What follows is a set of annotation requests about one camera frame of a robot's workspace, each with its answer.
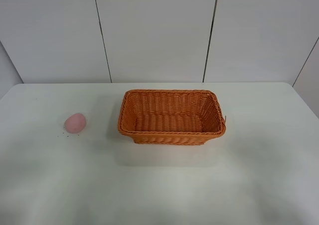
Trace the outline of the orange wicker basket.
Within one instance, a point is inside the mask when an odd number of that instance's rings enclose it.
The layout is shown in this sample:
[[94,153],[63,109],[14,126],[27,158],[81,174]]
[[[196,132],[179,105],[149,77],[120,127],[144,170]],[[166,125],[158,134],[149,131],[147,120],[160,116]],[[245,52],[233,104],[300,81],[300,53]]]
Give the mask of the orange wicker basket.
[[203,145],[226,132],[217,96],[209,90],[130,90],[118,131],[137,144]]

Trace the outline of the pink peach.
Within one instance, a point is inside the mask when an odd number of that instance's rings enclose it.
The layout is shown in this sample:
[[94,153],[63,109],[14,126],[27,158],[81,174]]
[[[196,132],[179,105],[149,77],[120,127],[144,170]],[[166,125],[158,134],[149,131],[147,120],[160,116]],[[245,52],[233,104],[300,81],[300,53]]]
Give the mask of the pink peach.
[[70,116],[64,123],[68,133],[80,133],[86,126],[86,118],[81,113]]

